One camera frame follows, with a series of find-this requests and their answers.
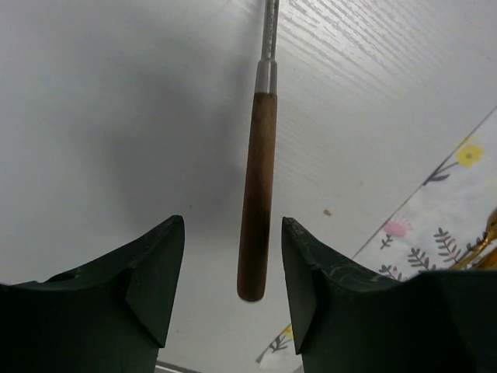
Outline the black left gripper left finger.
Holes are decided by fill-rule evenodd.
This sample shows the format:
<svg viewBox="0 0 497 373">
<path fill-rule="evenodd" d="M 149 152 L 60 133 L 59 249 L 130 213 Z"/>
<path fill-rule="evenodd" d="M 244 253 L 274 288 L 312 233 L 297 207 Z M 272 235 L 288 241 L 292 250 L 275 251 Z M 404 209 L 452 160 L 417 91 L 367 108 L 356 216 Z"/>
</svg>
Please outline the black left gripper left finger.
<svg viewBox="0 0 497 373">
<path fill-rule="evenodd" d="M 174 215 L 47 281 L 1 287 L 3 372 L 153 372 L 185 245 Z"/>
</svg>

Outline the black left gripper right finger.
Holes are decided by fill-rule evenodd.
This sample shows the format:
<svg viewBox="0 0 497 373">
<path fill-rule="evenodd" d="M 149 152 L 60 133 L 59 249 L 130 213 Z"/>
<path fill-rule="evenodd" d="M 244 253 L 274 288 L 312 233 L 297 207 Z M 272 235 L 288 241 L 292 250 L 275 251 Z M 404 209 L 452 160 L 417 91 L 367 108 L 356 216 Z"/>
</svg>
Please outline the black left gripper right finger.
<svg viewBox="0 0 497 373">
<path fill-rule="evenodd" d="M 306 372 L 494 372 L 496 272 L 404 282 L 318 241 L 293 218 L 282 254 L 294 346 Z"/>
</svg>

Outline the wooden handled metal spatula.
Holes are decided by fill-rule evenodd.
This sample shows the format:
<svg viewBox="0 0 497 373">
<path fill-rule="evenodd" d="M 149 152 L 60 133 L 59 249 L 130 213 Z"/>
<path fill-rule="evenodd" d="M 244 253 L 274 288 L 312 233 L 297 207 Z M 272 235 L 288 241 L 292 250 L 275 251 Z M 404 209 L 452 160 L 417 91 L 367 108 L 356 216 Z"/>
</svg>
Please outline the wooden handled metal spatula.
<svg viewBox="0 0 497 373">
<path fill-rule="evenodd" d="M 246 302 L 260 301 L 266 288 L 276 149 L 279 7 L 278 1 L 265 2 L 252 102 L 237 272 L 238 297 Z"/>
</svg>

